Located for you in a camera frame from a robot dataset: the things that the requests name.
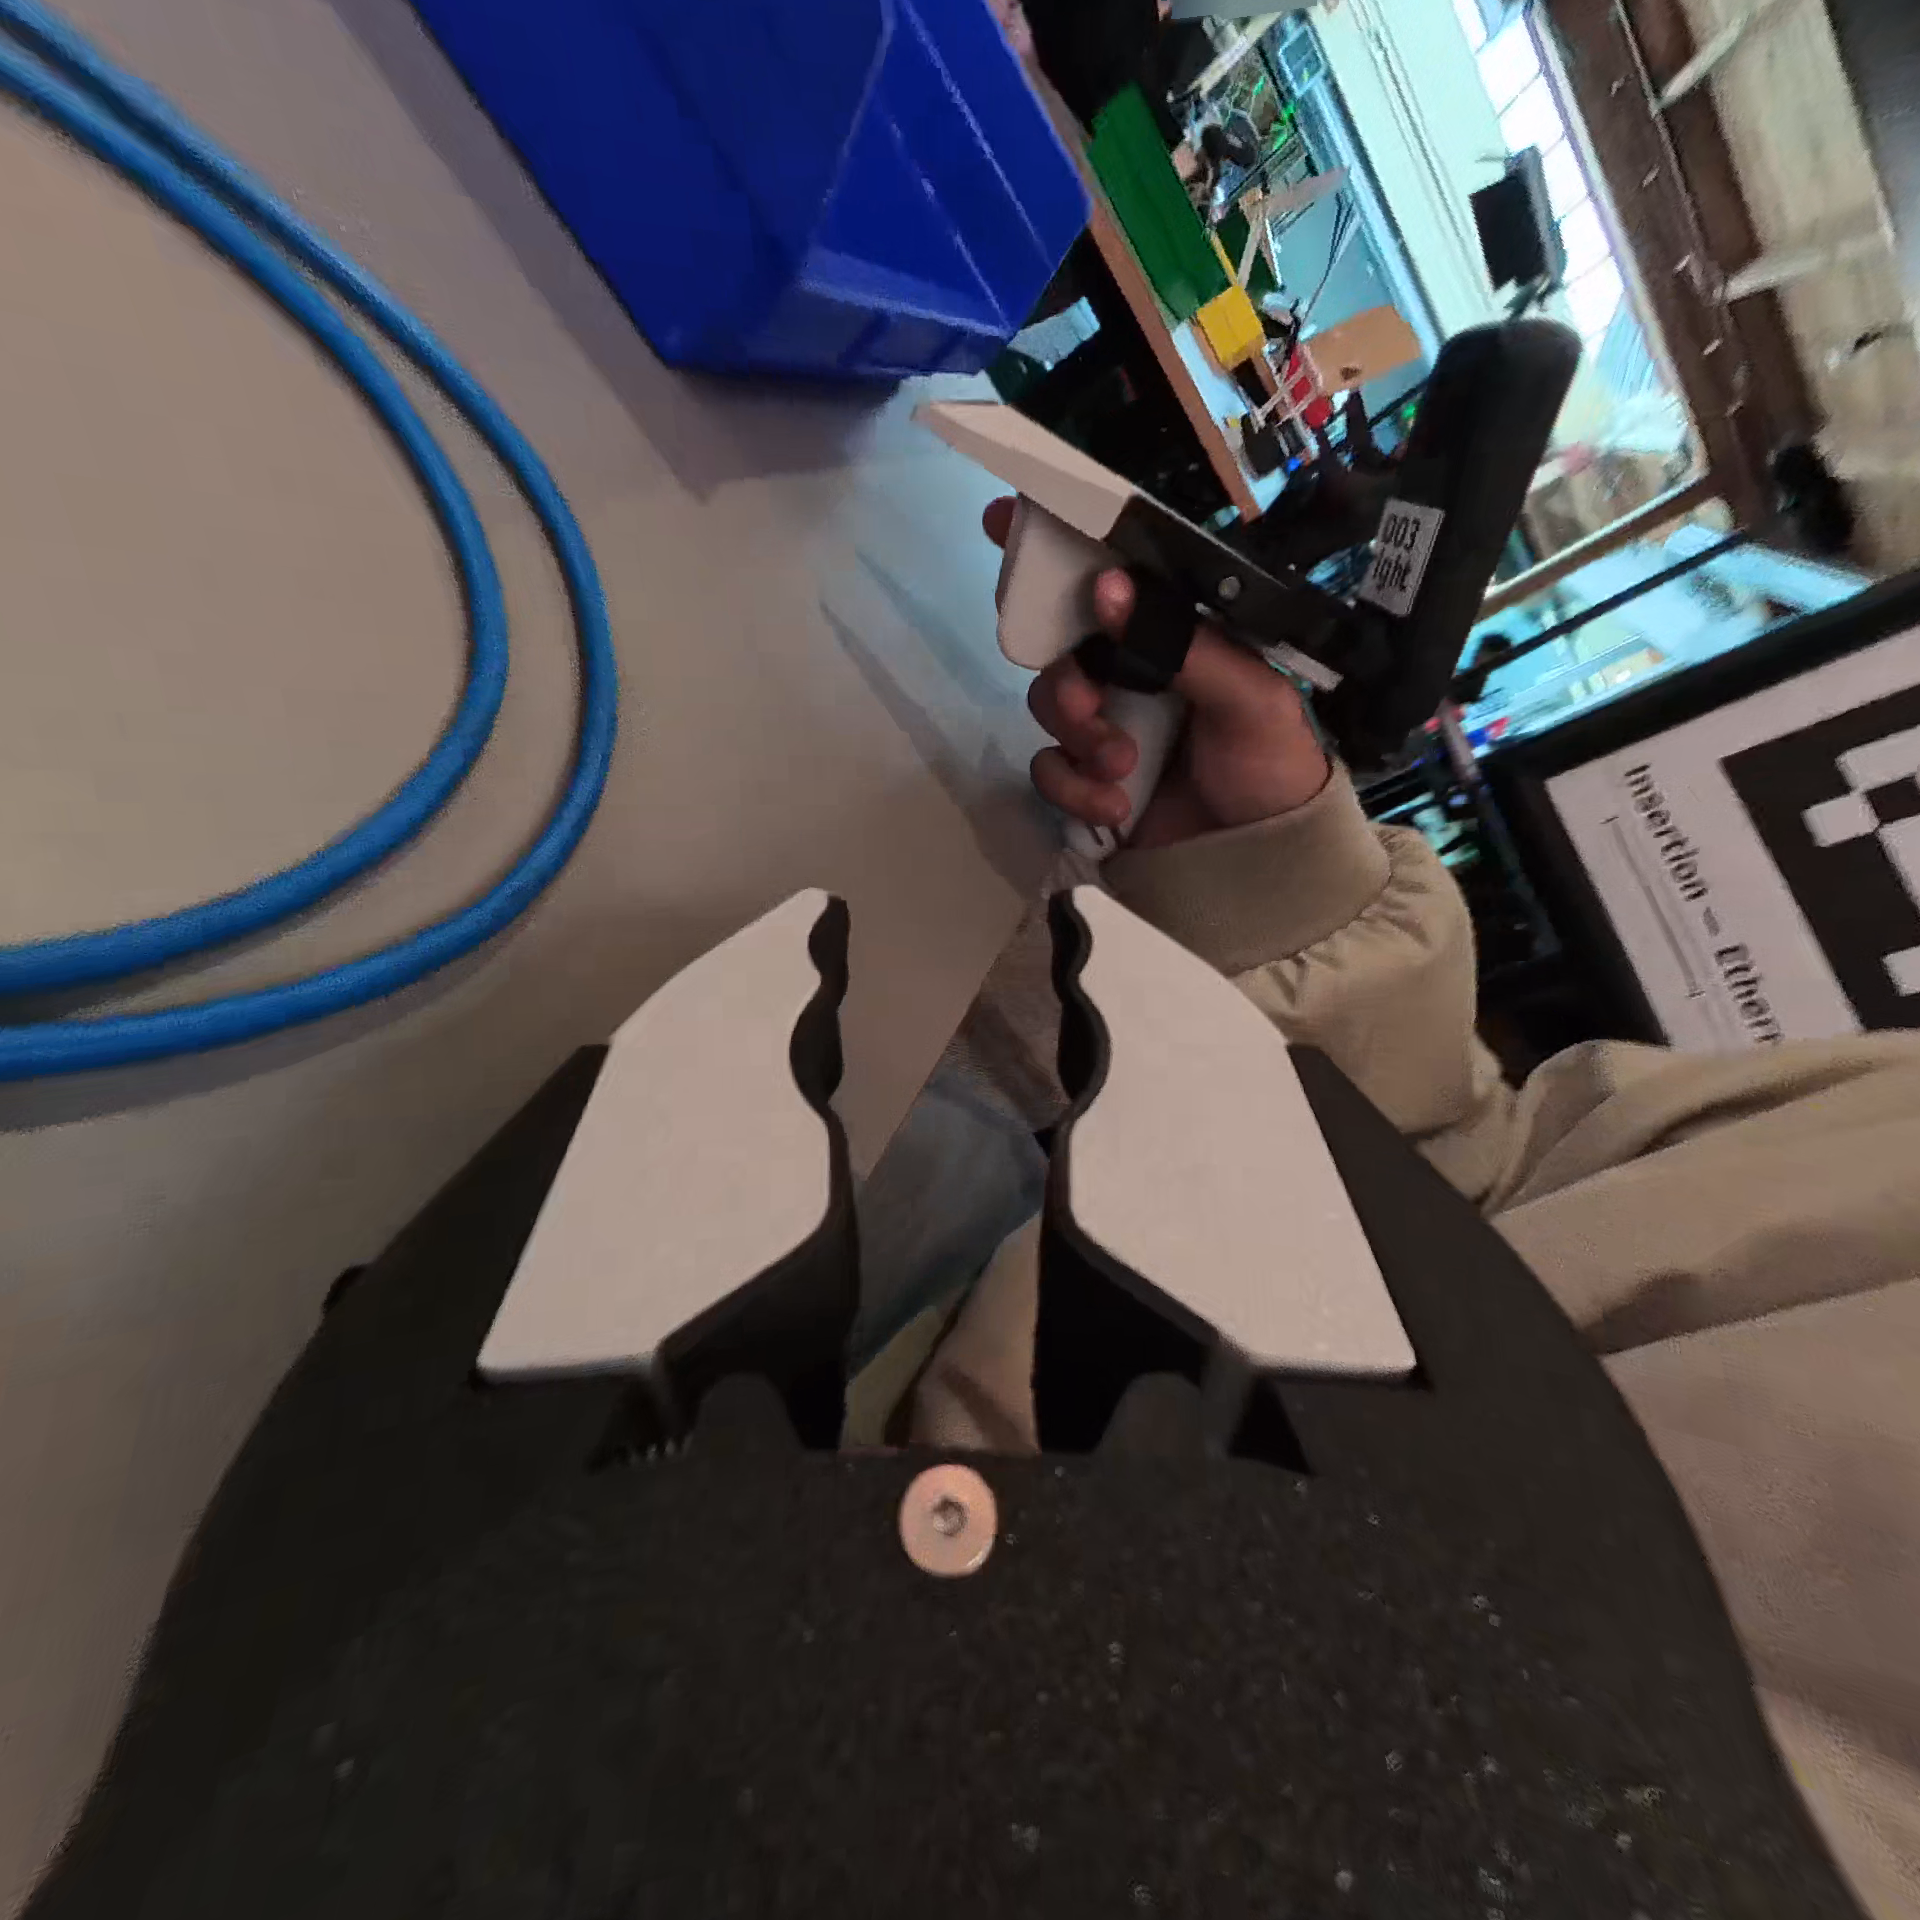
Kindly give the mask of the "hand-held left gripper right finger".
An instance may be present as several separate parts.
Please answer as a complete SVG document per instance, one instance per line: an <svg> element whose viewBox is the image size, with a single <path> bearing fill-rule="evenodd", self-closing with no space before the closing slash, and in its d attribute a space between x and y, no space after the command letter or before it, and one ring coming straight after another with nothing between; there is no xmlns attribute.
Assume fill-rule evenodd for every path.
<svg viewBox="0 0 1920 1920"><path fill-rule="evenodd" d="M1070 1114L1047 1190L1050 1445L1100 1445L1142 1377L1235 1453L1280 1382L1411 1386L1419 1360L1282 1033L1096 885L1050 906Z"/></svg>

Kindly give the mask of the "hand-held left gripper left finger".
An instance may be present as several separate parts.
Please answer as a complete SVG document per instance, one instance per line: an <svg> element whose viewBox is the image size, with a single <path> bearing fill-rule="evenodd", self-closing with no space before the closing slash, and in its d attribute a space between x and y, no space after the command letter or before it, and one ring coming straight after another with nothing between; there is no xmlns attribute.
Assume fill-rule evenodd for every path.
<svg viewBox="0 0 1920 1920"><path fill-rule="evenodd" d="M614 1033L475 1359L491 1386L639 1386L687 1435L734 1377L839 1447L857 1319L842 1008L850 915L806 890Z"/></svg>

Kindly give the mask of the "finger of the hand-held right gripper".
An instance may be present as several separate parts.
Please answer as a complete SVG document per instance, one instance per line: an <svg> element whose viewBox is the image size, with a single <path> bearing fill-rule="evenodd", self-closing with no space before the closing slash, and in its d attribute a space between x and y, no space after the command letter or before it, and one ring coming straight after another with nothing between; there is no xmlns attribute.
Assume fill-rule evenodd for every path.
<svg viewBox="0 0 1920 1920"><path fill-rule="evenodd" d="M1066 440L998 401L923 401L915 425L1000 481L1016 506L992 539L1010 545L1023 517L1041 513L1070 534L1100 545L1138 545L1146 537L1137 488Z"/></svg>

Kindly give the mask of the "blue plastic bin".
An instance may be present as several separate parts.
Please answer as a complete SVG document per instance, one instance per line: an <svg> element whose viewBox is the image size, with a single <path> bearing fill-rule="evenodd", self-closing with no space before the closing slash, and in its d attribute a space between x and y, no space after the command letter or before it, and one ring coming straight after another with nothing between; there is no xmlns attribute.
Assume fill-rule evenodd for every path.
<svg viewBox="0 0 1920 1920"><path fill-rule="evenodd" d="M1090 201L979 3L419 3L654 353L742 377L970 377Z"/></svg>

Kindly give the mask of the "person's right forearm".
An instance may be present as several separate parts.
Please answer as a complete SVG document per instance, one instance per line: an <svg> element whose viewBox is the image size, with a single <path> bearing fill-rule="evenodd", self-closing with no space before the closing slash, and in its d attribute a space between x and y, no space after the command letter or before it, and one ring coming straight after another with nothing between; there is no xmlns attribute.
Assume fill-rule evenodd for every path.
<svg viewBox="0 0 1920 1920"><path fill-rule="evenodd" d="M1598 1041L1512 1083L1462 890L1344 774L1278 821L1128 850L1107 887L1323 1053L1606 1354L1779 1313L1915 1331L1915 1038Z"/></svg>

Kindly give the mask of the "person's right hand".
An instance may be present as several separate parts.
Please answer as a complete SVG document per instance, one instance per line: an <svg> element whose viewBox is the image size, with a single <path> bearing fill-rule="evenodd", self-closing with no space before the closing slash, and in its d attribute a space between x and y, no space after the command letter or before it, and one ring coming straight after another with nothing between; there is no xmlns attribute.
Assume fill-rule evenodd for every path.
<svg viewBox="0 0 1920 1920"><path fill-rule="evenodd" d="M1041 799L1073 825L1107 833L1104 883L1222 872L1246 891L1290 862L1292 823L1329 791L1334 765L1282 674L1202 621L1175 641L1191 602L1135 570L1094 583L1094 633L1047 663L1026 695L1050 746L1034 759ZM1130 681L1167 674L1185 706L1155 791L1132 799L1144 739L1121 721Z"/></svg>

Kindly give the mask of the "person's blue jeans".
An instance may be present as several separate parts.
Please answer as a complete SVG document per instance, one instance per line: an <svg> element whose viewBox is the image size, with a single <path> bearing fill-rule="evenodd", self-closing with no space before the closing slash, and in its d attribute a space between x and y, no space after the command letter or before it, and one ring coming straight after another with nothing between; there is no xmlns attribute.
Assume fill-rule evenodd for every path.
<svg viewBox="0 0 1920 1920"><path fill-rule="evenodd" d="M1038 1133L1001 1093L944 1061L916 1093L856 1198L867 1363L923 1313L963 1298L1042 1201Z"/></svg>

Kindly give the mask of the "green plastic bin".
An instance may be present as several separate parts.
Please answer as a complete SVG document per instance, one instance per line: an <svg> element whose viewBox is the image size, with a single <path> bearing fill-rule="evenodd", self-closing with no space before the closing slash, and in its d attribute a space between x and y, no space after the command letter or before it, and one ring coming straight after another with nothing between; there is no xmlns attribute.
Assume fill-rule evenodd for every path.
<svg viewBox="0 0 1920 1920"><path fill-rule="evenodd" d="M1097 113L1089 134L1089 165L1175 322L1193 320L1228 290L1231 277L1211 234L1177 177L1138 85L1119 89Z"/></svg>

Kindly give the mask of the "black framed printed sign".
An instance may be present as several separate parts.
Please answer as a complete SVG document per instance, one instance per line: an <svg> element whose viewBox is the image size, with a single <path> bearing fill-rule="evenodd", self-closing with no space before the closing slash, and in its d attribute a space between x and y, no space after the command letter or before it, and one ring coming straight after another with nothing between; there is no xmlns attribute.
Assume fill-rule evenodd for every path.
<svg viewBox="0 0 1920 1920"><path fill-rule="evenodd" d="M1915 1035L1915 570L1482 769L1609 1038Z"/></svg>

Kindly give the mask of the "person's beige jacket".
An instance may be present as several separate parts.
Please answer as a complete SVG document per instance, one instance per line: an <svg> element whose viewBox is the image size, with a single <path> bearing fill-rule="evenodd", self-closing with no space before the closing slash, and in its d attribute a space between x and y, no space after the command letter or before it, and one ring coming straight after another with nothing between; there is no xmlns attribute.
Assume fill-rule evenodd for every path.
<svg viewBox="0 0 1920 1920"><path fill-rule="evenodd" d="M1915 1917L1915 1035L1331 1056L1582 1331L1706 1546L1849 1882Z"/></svg>

